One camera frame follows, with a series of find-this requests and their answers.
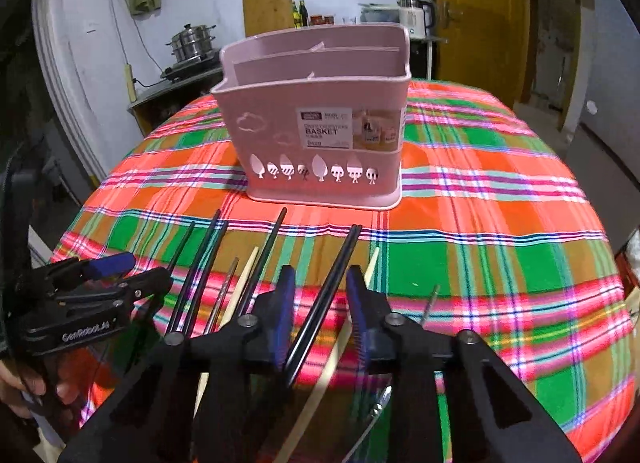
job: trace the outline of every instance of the pink plastic basket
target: pink plastic basket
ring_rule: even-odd
[[[313,26],[226,46],[211,93],[258,201],[386,210],[402,197],[409,37]]]

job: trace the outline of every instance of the table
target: table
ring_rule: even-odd
[[[300,326],[350,224],[363,224],[352,261],[365,266],[380,247],[372,288],[387,293],[395,311],[418,318],[439,283],[428,327],[447,334],[475,329],[526,382],[583,459],[593,460],[634,395],[631,323],[597,215],[567,167],[490,94],[414,81],[407,113],[398,207],[372,212],[289,205],[260,291],[271,287],[280,265],[292,264]],[[195,221],[172,293],[156,318],[164,331],[188,264],[220,208],[230,225],[208,280],[199,334],[232,258],[244,265],[281,208],[249,200],[245,186],[216,102],[203,96],[114,169],[62,237],[54,259],[129,250],[138,259],[136,271],[165,265]],[[318,377],[345,320],[345,302],[338,291],[303,368],[296,402],[275,427],[276,439],[289,432]],[[94,382],[86,386],[83,419],[113,388],[128,341],[120,338],[110,354],[101,353],[99,366],[81,356],[79,367]],[[324,461],[348,419],[369,412],[385,382],[363,377],[355,360],[348,348],[296,457]],[[383,461],[387,429],[388,418],[382,419],[357,453],[359,461]]]
[[[207,69],[196,75],[172,82],[161,80],[140,93],[127,110],[135,117],[143,136],[158,127],[169,116],[197,96],[207,93],[222,80],[222,67]]]

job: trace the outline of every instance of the doorway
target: doorway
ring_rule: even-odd
[[[580,0],[529,0],[525,86],[520,102],[560,130],[574,89]]]

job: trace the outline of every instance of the black clamp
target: black clamp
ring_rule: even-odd
[[[444,376],[454,463],[580,463],[559,425],[474,331],[451,337],[393,313],[386,295],[367,289],[360,266],[347,272],[347,297],[362,366],[392,374],[389,463],[444,461],[435,371]]]
[[[283,266],[252,313],[215,333],[168,333],[134,366],[60,456],[61,463],[248,461],[241,432],[251,406],[250,374],[274,375],[293,327],[295,271]],[[209,373],[194,420],[202,372]]]

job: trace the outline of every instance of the door handle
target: door handle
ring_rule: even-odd
[[[442,4],[442,27],[448,28],[451,21],[460,22],[462,16],[464,15],[462,10],[454,10],[451,7],[451,3],[446,0]]]

